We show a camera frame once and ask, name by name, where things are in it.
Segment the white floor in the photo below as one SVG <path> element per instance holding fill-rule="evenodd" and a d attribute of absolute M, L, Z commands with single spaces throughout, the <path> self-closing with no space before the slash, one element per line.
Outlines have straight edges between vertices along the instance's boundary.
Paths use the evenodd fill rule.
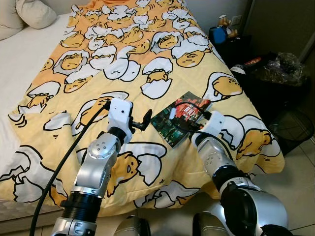
<path fill-rule="evenodd" d="M 254 182 L 276 195 L 289 215 L 289 229 L 296 236 L 315 236 L 315 145 L 309 140 L 290 152 L 282 173 L 258 176 Z M 130 214 L 149 221 L 152 236 L 190 236 L 192 218 L 211 203 L 206 194 L 193 197 L 181 209 L 138 209 L 129 214 L 97 220 L 96 236 L 112 236 L 120 222 Z M 38 228 L 36 236 L 49 236 L 52 226 Z M 16 232 L 6 236 L 27 236 Z"/>

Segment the book cover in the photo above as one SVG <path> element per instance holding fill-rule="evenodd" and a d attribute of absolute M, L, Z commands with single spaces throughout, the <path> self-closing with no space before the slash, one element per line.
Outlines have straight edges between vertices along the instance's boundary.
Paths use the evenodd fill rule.
<path fill-rule="evenodd" d="M 202 116 L 202 113 L 192 104 L 184 103 L 176 107 L 175 117 L 169 120 L 172 108 L 175 108 L 181 102 L 191 102 L 203 110 L 209 109 L 212 104 L 210 100 L 187 92 L 151 119 L 151 124 L 172 148 L 188 134 L 179 130 L 173 124 L 183 129 L 189 129 L 188 123 L 197 123 Z"/>

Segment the wastebasket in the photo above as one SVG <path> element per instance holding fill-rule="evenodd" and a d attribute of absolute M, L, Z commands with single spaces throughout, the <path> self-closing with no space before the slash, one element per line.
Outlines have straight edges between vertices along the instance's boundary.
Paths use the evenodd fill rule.
<path fill-rule="evenodd" d="M 312 121 L 297 109 L 284 110 L 268 126 L 283 155 L 295 149 L 314 134 Z"/>
<path fill-rule="evenodd" d="M 258 62 L 239 65 L 246 74 L 232 71 L 267 126 L 283 110 L 296 107 L 311 88 L 303 66 L 291 54 L 279 55 L 269 53 L 260 56 Z"/>

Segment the comforter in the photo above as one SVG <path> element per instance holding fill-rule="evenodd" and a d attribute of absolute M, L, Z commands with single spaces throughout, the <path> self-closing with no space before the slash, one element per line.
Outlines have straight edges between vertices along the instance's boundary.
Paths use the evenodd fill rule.
<path fill-rule="evenodd" d="M 36 202 L 64 154 L 108 99 L 132 101 L 134 120 L 142 120 L 148 109 L 154 116 L 187 91 L 210 99 L 212 109 L 225 116 L 218 138 L 239 169 L 283 169 L 277 141 L 184 0 L 91 0 L 72 6 L 64 39 L 8 115 L 21 145 L 0 166 L 0 198 Z M 67 199 L 88 145 L 106 131 L 107 115 L 101 112 L 89 127 L 45 204 Z M 180 207 L 200 190 L 219 197 L 190 141 L 171 148 L 149 125 L 122 146 L 100 216 L 137 207 Z"/>

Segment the black cable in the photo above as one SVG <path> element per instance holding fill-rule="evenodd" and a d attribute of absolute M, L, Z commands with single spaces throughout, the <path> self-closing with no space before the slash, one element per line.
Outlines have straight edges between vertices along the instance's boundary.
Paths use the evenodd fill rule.
<path fill-rule="evenodd" d="M 93 123 L 93 121 L 95 120 L 95 118 L 101 113 L 101 111 L 103 111 L 104 109 L 109 109 L 109 105 L 110 105 L 110 101 L 108 100 L 108 102 L 106 102 L 106 104 L 104 106 L 101 107 L 101 109 L 98 110 L 98 112 L 95 113 L 95 115 L 89 120 L 89 122 L 87 123 L 87 125 L 84 126 L 84 128 L 82 129 L 80 135 L 78 136 L 78 138 L 73 142 L 73 144 L 71 145 L 71 147 L 69 148 L 69 150 L 67 151 L 67 153 L 64 155 L 63 159 L 60 161 L 58 167 L 56 168 L 56 170 L 54 171 L 53 175 L 51 176 L 50 180 L 48 181 L 38 203 L 37 203 L 37 207 L 35 209 L 34 212 L 34 216 L 33 219 L 31 221 L 31 229 L 30 229 L 30 236 L 34 236 L 35 234 L 35 229 L 36 229 L 36 223 L 37 223 L 37 219 L 38 219 L 38 215 L 40 212 L 40 209 L 44 203 L 44 200 L 46 198 L 47 193 L 50 190 L 50 187 L 52 186 L 55 178 L 57 177 L 59 171 L 61 170 L 61 168 L 63 167 L 65 161 L 68 159 L 68 157 L 70 156 L 70 154 L 72 153 L 72 151 L 74 150 L 75 146 L 77 146 L 78 142 L 80 141 L 80 139 L 82 138 L 82 136 L 84 135 L 84 133 L 88 130 L 89 126 Z"/>
<path fill-rule="evenodd" d="M 198 130 L 183 129 L 183 128 L 179 127 L 178 125 L 174 124 L 171 119 L 170 119 L 170 121 L 171 121 L 171 123 L 172 123 L 173 126 L 175 126 L 177 129 L 180 129 L 180 130 L 182 130 L 182 131 L 184 131 L 184 132 L 203 134 L 203 135 L 206 135 L 206 136 L 208 136 L 208 137 L 212 137 L 212 138 L 216 139 L 216 140 L 217 140 L 218 142 L 220 142 L 220 143 L 222 144 L 222 146 L 225 148 L 225 150 L 226 150 L 226 152 L 227 152 L 229 158 L 230 158 L 231 160 L 233 160 L 233 157 L 232 157 L 231 153 L 229 152 L 227 146 L 226 146 L 225 143 L 222 142 L 222 140 L 219 139 L 218 137 L 216 137 L 216 136 L 214 136 L 214 135 L 212 135 L 212 134 L 206 133 L 206 132 L 198 131 Z"/>
<path fill-rule="evenodd" d="M 192 106 L 194 106 L 195 108 L 197 108 L 199 111 L 201 111 L 201 113 L 203 114 L 203 116 L 209 120 L 210 119 L 210 116 L 211 116 L 211 113 L 198 107 L 196 104 L 192 103 L 192 102 L 179 102 L 175 105 L 175 108 L 177 108 L 179 105 L 182 105 L 182 104 L 191 104 Z"/>

